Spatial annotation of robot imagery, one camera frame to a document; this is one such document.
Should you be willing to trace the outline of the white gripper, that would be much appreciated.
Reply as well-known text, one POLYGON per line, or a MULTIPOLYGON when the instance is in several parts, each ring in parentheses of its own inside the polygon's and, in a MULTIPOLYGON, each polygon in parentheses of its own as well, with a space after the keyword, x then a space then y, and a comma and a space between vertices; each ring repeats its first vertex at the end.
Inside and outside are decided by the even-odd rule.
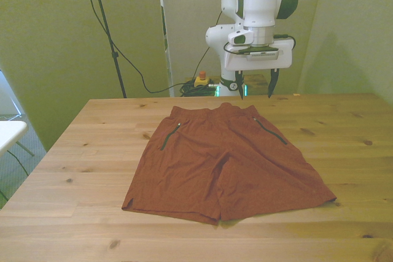
POLYGON ((279 78, 279 69, 292 64, 292 39, 276 40, 262 47, 248 45, 226 45, 224 49, 224 68, 235 72, 235 82, 241 99, 244 96, 244 76, 242 71, 271 69, 268 97, 274 92, 279 78))

